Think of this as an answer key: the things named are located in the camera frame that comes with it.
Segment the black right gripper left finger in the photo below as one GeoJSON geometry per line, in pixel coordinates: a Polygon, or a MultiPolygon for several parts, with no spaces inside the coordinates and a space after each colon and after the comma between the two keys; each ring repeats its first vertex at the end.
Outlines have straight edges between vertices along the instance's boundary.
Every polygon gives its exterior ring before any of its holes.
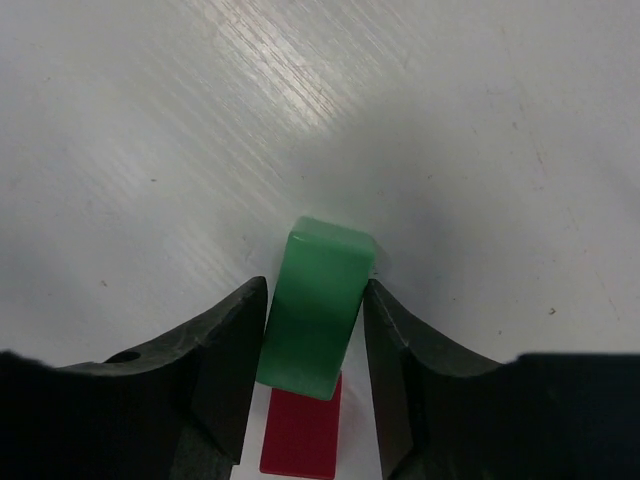
{"type": "Polygon", "coordinates": [[[227,479],[262,344],[263,277],[102,363],[1,355],[5,479],[227,479]]]}

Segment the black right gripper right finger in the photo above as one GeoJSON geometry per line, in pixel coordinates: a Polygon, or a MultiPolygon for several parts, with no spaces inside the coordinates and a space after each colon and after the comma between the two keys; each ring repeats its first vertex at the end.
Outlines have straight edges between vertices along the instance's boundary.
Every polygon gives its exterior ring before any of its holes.
{"type": "Polygon", "coordinates": [[[376,280],[363,318],[385,478],[638,477],[637,355],[501,364],[427,325],[376,280]]]}

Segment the red wood block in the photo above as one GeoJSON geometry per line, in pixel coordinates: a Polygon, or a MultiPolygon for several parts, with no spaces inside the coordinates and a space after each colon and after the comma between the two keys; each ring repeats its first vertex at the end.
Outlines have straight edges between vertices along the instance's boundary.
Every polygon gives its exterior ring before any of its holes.
{"type": "Polygon", "coordinates": [[[328,401],[271,391],[259,471],[333,479],[336,475],[342,383],[328,401]]]}

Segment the dark green wood block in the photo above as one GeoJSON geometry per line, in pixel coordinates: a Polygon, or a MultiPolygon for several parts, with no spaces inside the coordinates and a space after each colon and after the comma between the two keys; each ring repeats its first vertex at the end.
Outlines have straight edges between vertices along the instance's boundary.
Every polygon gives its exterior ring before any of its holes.
{"type": "Polygon", "coordinates": [[[276,281],[257,382],[332,398],[375,255],[367,233],[311,217],[296,221],[276,281]]]}

